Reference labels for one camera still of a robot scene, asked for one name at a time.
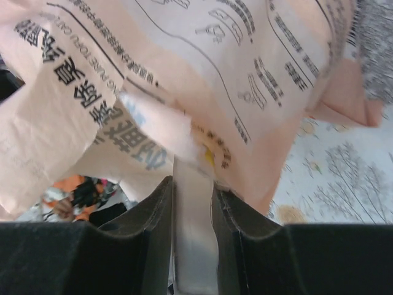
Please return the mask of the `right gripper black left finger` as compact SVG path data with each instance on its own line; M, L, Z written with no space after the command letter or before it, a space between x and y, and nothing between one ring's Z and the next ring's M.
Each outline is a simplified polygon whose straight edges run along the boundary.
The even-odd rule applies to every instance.
M1 224L2 294L166 294L173 179L94 227L87 222Z

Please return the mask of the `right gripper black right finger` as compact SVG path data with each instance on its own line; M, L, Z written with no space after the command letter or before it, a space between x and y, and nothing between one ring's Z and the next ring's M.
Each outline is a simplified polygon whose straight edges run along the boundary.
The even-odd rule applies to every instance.
M392 226L286 224L215 190L220 294L391 294Z

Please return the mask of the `clear plastic litter scoop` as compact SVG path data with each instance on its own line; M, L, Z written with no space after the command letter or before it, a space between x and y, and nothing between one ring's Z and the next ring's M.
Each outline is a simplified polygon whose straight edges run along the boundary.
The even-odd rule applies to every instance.
M218 244L211 222L214 182L174 159L172 265L175 294L218 294Z

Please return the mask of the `peach cat litter bag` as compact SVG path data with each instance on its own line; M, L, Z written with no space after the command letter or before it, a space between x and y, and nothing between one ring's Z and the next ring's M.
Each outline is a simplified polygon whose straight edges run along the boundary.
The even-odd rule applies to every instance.
M2 1L1 219L79 174L194 164L266 213L305 117L376 127L354 1Z

